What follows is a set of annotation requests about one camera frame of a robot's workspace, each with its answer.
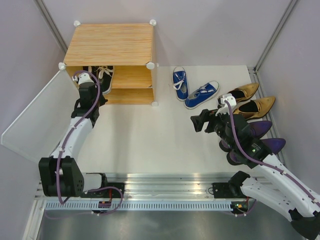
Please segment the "black canvas sneaker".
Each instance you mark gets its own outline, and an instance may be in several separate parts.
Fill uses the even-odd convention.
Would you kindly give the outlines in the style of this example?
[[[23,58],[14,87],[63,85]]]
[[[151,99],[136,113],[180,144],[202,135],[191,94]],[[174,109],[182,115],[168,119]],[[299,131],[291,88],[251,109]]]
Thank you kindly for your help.
[[[94,73],[95,72],[95,67],[94,66],[83,66],[82,70],[88,72],[90,78],[92,78],[93,75],[95,74]]]
[[[113,66],[99,66],[96,70],[96,76],[103,95],[108,94],[112,89],[114,71]]]

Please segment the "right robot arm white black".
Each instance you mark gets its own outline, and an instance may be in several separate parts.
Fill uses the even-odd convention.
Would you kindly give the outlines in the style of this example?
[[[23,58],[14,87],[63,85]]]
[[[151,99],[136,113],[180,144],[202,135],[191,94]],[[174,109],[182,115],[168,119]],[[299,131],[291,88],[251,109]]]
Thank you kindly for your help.
[[[245,165],[260,172],[276,189],[263,186],[243,171],[235,173],[226,183],[228,192],[235,198],[253,198],[284,216],[301,236],[315,240],[320,234],[320,196],[294,176],[276,156],[283,145],[276,146],[270,139],[261,139],[252,130],[257,122],[248,123],[238,114],[221,114],[219,110],[204,109],[192,116],[196,132],[207,123],[206,133],[216,133],[221,148],[233,165]]]

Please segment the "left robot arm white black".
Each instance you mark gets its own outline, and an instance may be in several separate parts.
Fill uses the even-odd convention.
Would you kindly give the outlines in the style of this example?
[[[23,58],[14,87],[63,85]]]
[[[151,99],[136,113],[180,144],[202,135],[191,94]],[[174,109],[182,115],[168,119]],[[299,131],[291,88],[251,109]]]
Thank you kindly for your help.
[[[43,193],[47,197],[122,198],[123,182],[109,182],[105,173],[82,173],[78,164],[80,150],[99,117],[106,99],[93,82],[79,86],[79,99],[71,114],[70,125],[58,147],[38,163]]]

